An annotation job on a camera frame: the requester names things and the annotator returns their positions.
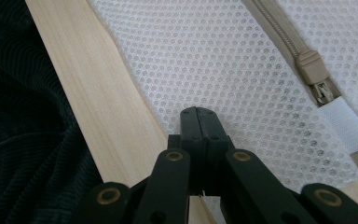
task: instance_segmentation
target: zipper slider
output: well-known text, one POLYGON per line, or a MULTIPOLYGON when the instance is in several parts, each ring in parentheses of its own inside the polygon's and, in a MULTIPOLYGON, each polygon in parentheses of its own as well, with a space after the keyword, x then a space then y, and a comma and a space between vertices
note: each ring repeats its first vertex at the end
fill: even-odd
POLYGON ((327 83, 328 71, 317 50, 307 49, 301 52, 296 59, 296 65, 305 82, 311 87, 313 96, 321 105, 334 100, 334 95, 327 83))
POLYGON ((323 81, 318 84, 313 84, 311 87, 313 96, 321 105, 326 105, 334 100, 333 93, 328 87, 326 81, 323 81))

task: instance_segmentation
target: beige zipper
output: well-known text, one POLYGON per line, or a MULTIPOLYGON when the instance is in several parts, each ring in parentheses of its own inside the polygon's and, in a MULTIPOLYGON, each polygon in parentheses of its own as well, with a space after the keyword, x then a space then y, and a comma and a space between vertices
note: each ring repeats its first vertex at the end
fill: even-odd
POLYGON ((341 94, 329 77, 321 55, 309 49, 274 0, 242 0, 293 72, 307 84, 309 95, 318 105, 326 105, 341 94))

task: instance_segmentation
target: white velcro strap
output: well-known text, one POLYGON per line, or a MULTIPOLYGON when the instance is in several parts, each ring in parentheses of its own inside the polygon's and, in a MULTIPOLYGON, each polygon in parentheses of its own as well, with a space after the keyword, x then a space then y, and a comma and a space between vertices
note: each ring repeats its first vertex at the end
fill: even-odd
POLYGON ((342 97, 319 108, 352 154, 358 151, 358 117, 342 97))

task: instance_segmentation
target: wood grain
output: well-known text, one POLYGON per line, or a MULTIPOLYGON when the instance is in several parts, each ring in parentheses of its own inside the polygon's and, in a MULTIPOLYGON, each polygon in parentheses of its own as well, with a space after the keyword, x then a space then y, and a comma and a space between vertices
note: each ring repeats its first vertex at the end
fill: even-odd
MULTIPOLYGON (((137 91, 112 37, 86 0, 27 0, 103 181, 150 175, 167 136, 137 91)), ((358 180, 342 189, 358 202, 358 180)), ((214 223, 191 198, 190 223, 214 223)))

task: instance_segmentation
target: dark green fabric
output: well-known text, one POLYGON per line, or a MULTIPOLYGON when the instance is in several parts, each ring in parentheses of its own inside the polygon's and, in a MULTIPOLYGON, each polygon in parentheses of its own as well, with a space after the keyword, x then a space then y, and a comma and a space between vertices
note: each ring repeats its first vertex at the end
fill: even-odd
POLYGON ((102 182, 23 0, 0 0, 0 223, 68 223, 102 182))

